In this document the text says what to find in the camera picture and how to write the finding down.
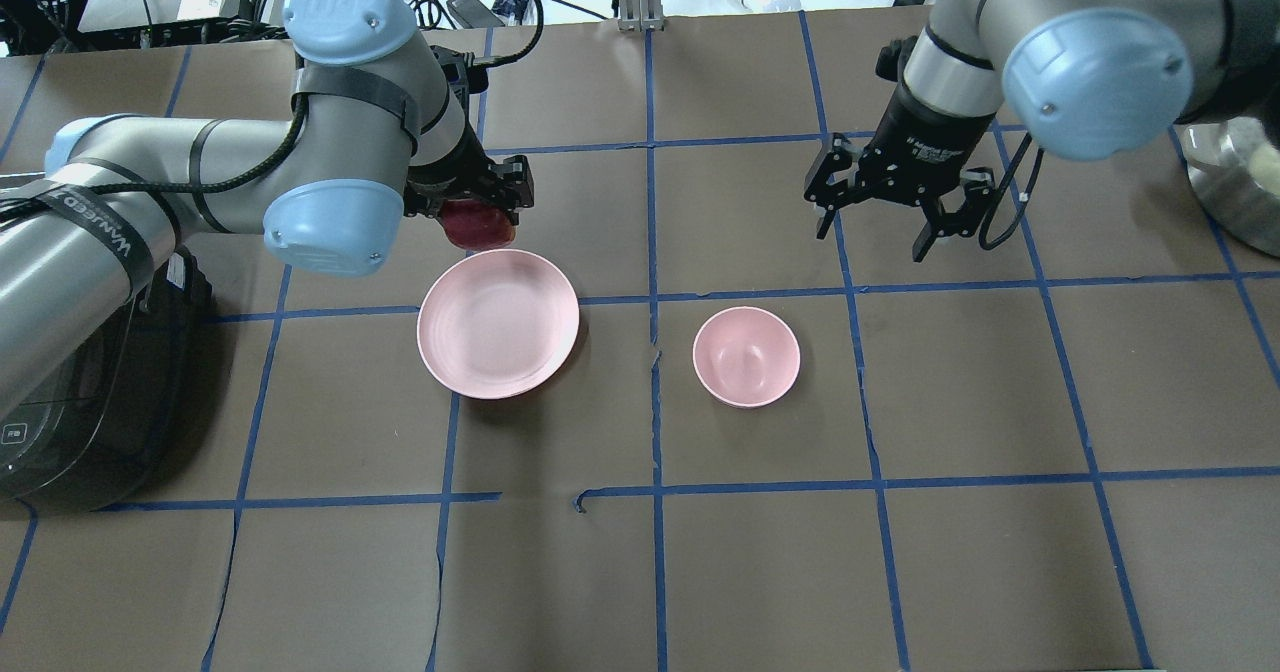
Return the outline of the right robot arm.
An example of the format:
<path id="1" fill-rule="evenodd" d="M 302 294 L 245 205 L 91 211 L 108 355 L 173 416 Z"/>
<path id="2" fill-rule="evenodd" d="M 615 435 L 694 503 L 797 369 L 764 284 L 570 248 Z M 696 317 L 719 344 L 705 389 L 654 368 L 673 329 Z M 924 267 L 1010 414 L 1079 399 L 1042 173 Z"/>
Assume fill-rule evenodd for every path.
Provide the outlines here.
<path id="1" fill-rule="evenodd" d="M 893 92 L 869 142 L 829 134 L 806 174 L 817 238 L 876 198 L 923 212 L 918 262 L 946 236 L 992 251 L 1046 154 L 1107 160 L 1235 116 L 1276 142 L 1277 0 L 936 0 L 876 74 Z"/>

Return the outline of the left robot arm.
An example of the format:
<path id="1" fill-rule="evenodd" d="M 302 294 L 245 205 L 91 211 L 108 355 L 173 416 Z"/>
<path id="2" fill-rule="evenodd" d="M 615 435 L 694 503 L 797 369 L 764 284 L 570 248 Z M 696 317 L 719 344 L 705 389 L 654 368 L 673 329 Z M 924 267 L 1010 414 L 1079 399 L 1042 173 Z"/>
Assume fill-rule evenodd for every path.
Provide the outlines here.
<path id="1" fill-rule="evenodd" d="M 466 84 L 526 56 L 428 44 L 404 0 L 285 0 L 291 122 L 70 122 L 46 172 L 3 193 L 3 411 L 17 408 L 192 236 L 260 236 L 333 276 L 388 261 L 402 218 L 475 198 L 517 224 L 526 163 L 494 163 Z"/>

